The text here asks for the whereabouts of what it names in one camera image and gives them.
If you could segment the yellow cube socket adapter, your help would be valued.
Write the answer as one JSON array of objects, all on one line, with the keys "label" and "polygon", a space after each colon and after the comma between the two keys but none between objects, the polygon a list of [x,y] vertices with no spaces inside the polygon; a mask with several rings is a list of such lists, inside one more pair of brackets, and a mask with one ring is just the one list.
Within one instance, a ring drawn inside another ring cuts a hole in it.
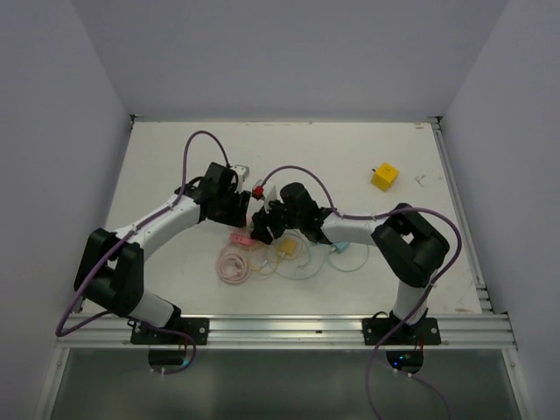
[{"label": "yellow cube socket adapter", "polygon": [[399,171],[391,164],[384,162],[373,171],[371,184],[383,192],[387,192],[396,182]]}]

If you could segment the pink socket adapter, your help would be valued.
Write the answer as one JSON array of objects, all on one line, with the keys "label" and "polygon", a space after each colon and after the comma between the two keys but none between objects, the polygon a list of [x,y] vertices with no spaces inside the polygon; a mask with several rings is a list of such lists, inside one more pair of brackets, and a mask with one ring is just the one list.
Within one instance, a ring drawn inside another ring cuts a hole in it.
[{"label": "pink socket adapter", "polygon": [[230,241],[237,245],[241,245],[243,247],[252,247],[255,245],[256,241],[249,236],[241,233],[231,233],[230,234]]}]

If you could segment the yellow charger plug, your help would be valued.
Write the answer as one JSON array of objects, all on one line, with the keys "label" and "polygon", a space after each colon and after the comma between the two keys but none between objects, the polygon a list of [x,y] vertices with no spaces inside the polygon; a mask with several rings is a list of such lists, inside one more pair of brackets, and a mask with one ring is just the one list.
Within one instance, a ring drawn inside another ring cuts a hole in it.
[{"label": "yellow charger plug", "polygon": [[298,241],[294,238],[288,237],[281,241],[278,246],[278,253],[281,256],[292,257],[298,251]]}]

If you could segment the light blue charger plug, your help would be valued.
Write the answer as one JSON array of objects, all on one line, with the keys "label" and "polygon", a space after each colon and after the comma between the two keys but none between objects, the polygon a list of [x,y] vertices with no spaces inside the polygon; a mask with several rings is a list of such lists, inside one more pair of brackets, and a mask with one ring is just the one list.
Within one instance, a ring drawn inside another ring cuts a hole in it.
[{"label": "light blue charger plug", "polygon": [[350,246],[350,243],[348,241],[335,242],[331,246],[331,252],[341,254],[341,253],[345,252],[349,248],[349,246]]}]

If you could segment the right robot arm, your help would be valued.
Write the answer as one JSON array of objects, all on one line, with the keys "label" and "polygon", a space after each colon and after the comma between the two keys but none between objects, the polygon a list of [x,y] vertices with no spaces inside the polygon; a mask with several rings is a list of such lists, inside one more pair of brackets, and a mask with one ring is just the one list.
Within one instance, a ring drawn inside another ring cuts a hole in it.
[{"label": "right robot arm", "polygon": [[421,296],[443,265],[449,242],[408,204],[389,216],[343,217],[312,199],[303,184],[293,182],[280,191],[263,182],[252,195],[263,202],[251,217],[251,237],[271,244],[287,230],[297,230],[309,242],[332,246],[348,242],[376,247],[399,280],[397,298],[388,317],[397,342],[410,343],[421,332],[427,307]]}]

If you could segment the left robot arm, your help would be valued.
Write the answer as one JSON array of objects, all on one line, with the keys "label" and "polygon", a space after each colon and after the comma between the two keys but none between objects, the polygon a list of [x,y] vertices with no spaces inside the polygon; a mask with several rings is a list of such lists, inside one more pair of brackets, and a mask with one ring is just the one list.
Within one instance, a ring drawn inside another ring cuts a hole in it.
[{"label": "left robot arm", "polygon": [[87,238],[74,280],[76,297],[96,303],[104,314],[130,320],[142,344],[192,344],[181,310],[145,287],[144,265],[176,235],[203,221],[245,227],[248,176],[245,165],[212,162],[204,175],[182,183],[142,219],[115,231],[96,229]]}]

